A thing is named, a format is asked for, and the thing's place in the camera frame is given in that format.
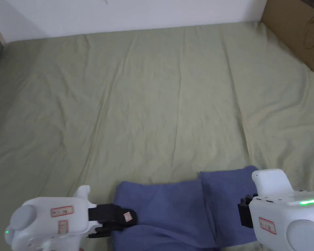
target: grey circular cap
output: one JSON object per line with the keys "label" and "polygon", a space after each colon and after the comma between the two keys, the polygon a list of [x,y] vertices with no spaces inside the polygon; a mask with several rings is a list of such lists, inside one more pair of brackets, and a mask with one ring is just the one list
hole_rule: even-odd
{"label": "grey circular cap", "polygon": [[15,230],[13,228],[11,228],[11,226],[8,226],[5,230],[5,241],[6,243],[11,246],[12,245],[12,241],[13,241],[13,237],[14,237],[14,232]]}
{"label": "grey circular cap", "polygon": [[35,219],[36,209],[30,205],[22,206],[13,213],[10,226],[17,231],[22,231],[33,223]]}
{"label": "grey circular cap", "polygon": [[294,251],[314,251],[314,222],[297,220],[287,227],[286,237]]}

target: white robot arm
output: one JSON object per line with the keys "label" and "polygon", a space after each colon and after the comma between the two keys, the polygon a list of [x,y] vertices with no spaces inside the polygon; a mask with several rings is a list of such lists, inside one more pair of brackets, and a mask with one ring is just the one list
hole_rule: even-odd
{"label": "white robot arm", "polygon": [[13,251],[79,251],[82,237],[110,236],[112,227],[137,223],[134,211],[88,201],[90,187],[80,186],[74,197],[38,197],[12,215],[5,240]]}
{"label": "white robot arm", "polygon": [[[294,191],[280,169],[255,171],[252,179],[258,196],[242,206],[257,240],[272,251],[314,251],[314,192]],[[241,210],[240,217],[247,226]]]}

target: cardboard box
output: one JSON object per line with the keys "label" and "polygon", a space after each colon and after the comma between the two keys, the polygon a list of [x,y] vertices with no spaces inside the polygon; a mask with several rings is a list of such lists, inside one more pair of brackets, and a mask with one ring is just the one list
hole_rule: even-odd
{"label": "cardboard box", "polygon": [[314,71],[314,0],[268,0],[262,22]]}

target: white wall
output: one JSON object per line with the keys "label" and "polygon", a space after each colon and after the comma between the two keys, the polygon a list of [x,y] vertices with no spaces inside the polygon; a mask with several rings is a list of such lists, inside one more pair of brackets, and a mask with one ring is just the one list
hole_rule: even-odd
{"label": "white wall", "polygon": [[266,0],[0,0],[6,42],[260,20]]}

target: wrinkled fabric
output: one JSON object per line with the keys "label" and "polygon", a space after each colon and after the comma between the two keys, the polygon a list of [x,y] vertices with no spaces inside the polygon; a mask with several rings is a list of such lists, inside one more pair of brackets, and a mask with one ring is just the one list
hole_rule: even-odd
{"label": "wrinkled fabric", "polygon": [[[247,165],[281,168],[295,190],[314,190],[314,73],[261,23],[18,41],[3,51],[2,251],[11,250],[11,215],[29,199],[88,184],[89,200],[104,204],[121,181],[181,182]],[[82,247],[109,245],[84,238]]]}
{"label": "wrinkled fabric", "polygon": [[241,225],[237,206],[247,194],[253,196],[257,193],[251,177],[256,170],[254,166],[248,166],[239,170],[200,173],[206,212],[215,226],[219,247],[232,247],[257,240],[252,228]]}
{"label": "wrinkled fabric", "polygon": [[217,250],[200,180],[141,185],[122,182],[114,204],[137,213],[138,224],[112,232],[118,251]]}

